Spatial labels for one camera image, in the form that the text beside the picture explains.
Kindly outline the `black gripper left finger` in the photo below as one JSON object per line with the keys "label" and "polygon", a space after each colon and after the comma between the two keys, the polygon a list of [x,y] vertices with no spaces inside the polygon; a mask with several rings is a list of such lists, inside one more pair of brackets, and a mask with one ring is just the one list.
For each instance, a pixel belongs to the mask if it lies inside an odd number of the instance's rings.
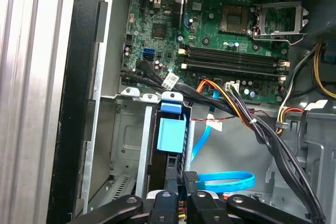
{"label": "black gripper left finger", "polygon": [[166,156],[164,189],[123,195],[86,214],[86,223],[177,223],[177,157]]}

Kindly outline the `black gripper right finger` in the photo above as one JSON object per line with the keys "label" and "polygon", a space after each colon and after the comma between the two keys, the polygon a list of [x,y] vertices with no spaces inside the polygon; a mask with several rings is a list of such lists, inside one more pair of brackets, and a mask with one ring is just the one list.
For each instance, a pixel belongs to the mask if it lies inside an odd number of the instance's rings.
{"label": "black gripper right finger", "polygon": [[196,172],[184,172],[187,223],[307,223],[259,200],[235,194],[221,200],[211,191],[199,190]]}

